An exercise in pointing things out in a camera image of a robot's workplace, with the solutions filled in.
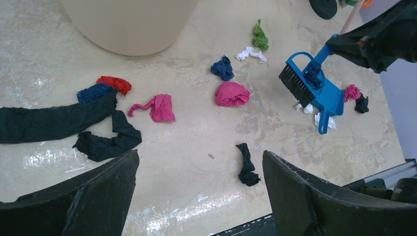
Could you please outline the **blue dustpan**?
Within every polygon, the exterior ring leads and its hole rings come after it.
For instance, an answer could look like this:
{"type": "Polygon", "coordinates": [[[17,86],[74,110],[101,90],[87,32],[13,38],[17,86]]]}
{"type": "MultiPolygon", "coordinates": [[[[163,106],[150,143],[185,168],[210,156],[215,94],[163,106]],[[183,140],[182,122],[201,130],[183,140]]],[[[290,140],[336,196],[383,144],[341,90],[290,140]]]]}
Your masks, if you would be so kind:
{"type": "Polygon", "coordinates": [[[320,120],[318,123],[318,132],[324,135],[328,131],[329,118],[332,116],[342,116],[344,114],[344,94],[327,78],[322,80],[322,88],[315,90],[309,83],[307,87],[314,95],[311,104],[320,111],[320,120]]]}

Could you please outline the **blue hand brush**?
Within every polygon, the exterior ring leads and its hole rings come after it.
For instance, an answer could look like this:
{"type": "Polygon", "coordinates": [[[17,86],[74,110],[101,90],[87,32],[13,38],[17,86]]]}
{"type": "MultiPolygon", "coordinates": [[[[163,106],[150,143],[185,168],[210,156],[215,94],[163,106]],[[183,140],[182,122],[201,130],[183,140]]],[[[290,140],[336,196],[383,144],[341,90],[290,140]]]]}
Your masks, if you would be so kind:
{"type": "MultiPolygon", "coordinates": [[[[306,67],[312,61],[319,63],[321,66],[326,58],[331,54],[331,48],[328,45],[325,45],[316,56],[312,56],[307,52],[297,52],[292,54],[287,60],[284,69],[279,74],[279,79],[283,83],[283,85],[290,91],[290,93],[294,96],[294,98],[301,104],[303,107],[311,104],[314,99],[314,95],[307,87],[307,81],[304,78],[304,73],[306,71],[306,67]],[[306,56],[309,59],[308,64],[304,69],[300,69],[295,61],[294,58],[297,56],[306,56]]],[[[323,80],[326,78],[324,75],[323,70],[319,74],[319,79],[323,80]]]]}

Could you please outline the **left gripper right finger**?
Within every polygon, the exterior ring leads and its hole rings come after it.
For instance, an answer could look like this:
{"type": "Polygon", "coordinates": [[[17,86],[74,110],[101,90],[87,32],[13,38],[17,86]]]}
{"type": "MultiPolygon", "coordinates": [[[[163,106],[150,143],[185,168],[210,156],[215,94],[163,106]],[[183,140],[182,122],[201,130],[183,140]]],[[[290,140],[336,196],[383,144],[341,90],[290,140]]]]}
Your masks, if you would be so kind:
{"type": "Polygon", "coordinates": [[[280,236],[414,236],[417,180],[400,179],[380,197],[335,185],[270,151],[263,172],[280,236]]]}

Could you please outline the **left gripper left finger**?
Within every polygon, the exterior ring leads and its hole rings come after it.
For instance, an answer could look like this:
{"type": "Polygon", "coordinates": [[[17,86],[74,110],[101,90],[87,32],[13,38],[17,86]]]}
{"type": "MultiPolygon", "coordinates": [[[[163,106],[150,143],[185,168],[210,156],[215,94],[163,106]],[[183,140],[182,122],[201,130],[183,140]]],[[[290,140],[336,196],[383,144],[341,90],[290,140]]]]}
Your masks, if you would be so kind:
{"type": "Polygon", "coordinates": [[[101,166],[0,205],[3,236],[119,236],[140,159],[128,151],[101,166]]]}

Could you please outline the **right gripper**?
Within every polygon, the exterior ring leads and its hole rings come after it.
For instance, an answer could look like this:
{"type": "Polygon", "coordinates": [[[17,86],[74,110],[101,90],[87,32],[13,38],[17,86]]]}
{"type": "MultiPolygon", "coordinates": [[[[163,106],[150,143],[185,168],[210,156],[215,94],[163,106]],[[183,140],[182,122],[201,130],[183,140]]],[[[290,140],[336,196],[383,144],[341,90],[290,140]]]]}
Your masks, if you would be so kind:
{"type": "Polygon", "coordinates": [[[417,1],[401,0],[390,9],[326,42],[333,54],[380,74],[397,59],[417,61],[417,1]]]}

